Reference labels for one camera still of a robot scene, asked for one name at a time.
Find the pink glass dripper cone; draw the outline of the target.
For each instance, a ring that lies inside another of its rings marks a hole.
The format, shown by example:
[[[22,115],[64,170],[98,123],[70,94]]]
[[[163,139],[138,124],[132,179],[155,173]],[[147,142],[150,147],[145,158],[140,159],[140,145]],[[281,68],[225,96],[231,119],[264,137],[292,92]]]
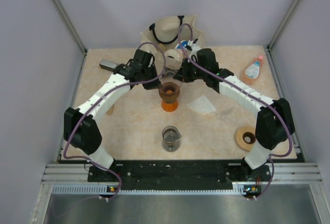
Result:
[[[161,98],[177,98],[180,93],[182,83],[177,80],[162,82],[158,89]]]

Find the white paper coffee filter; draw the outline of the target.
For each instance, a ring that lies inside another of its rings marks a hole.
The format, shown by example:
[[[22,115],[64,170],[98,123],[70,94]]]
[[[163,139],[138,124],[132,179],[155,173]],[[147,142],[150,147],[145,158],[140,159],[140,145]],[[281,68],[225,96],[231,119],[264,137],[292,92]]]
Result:
[[[205,95],[202,95],[197,99],[187,103],[187,107],[193,112],[199,114],[210,114],[216,111],[216,108]]]

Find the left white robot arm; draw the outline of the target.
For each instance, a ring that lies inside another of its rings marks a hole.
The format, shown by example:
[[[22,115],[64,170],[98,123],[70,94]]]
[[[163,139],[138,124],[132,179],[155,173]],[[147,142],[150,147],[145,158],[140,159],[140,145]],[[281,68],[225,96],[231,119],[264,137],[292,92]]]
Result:
[[[142,84],[144,89],[156,89],[160,80],[155,66],[155,57],[149,52],[137,49],[127,63],[116,64],[102,60],[102,69],[111,71],[105,84],[87,101],[76,109],[69,107],[64,113],[63,136],[68,146],[73,146],[85,154],[85,159],[96,163],[99,175],[106,181],[113,180],[117,169],[114,159],[102,146],[102,136],[98,128],[107,111],[134,85]]]

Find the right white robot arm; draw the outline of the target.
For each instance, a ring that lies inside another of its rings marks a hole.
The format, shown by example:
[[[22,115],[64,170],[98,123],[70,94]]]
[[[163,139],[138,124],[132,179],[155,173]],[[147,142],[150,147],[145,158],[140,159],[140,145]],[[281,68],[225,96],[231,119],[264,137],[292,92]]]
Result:
[[[231,98],[256,118],[256,142],[244,158],[246,164],[240,168],[244,179],[251,181],[259,175],[259,167],[273,156],[272,150],[279,143],[289,141],[287,154],[291,153],[295,126],[286,99],[267,97],[243,83],[230,70],[220,68],[211,49],[202,49],[191,40],[186,45],[179,43],[176,49],[181,51],[183,61],[175,79],[184,83],[202,80],[207,87]]]

